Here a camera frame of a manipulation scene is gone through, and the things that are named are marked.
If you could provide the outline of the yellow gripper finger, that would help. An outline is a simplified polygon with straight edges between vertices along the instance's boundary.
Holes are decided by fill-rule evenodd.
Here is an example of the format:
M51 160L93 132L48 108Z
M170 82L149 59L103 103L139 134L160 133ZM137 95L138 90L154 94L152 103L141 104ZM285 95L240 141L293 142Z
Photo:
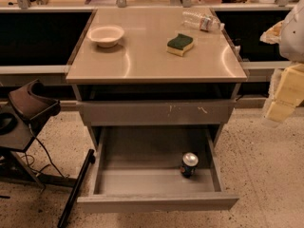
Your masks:
M268 28L260 36L260 41L266 44L279 44L281 42L281 31L283 22L279 21L272 27Z
M264 105L268 124L281 124L304 101L304 65L293 64L272 75L269 97Z

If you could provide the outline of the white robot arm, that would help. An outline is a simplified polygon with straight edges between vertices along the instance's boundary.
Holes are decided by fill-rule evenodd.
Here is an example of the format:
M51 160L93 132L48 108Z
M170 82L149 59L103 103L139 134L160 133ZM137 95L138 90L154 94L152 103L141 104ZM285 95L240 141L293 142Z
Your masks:
M274 71L263 106L263 123L277 127L304 101L304 0L283 21L264 31L260 41L278 44L279 54L291 61L285 69Z

